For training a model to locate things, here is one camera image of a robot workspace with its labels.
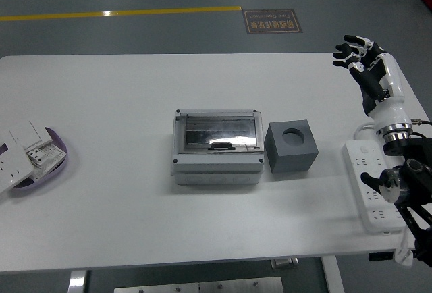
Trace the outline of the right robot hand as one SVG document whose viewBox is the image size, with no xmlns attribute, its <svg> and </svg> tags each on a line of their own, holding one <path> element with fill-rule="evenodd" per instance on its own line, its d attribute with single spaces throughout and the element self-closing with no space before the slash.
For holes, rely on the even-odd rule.
<svg viewBox="0 0 432 293">
<path fill-rule="evenodd" d="M 375 41 L 354 35 L 344 36 L 344 43 L 335 48 L 333 65 L 347 69 L 359 85 L 364 112 L 374 121 L 376 133 L 409 132 L 412 122 L 404 110 L 404 75 L 394 56 Z"/>
</svg>

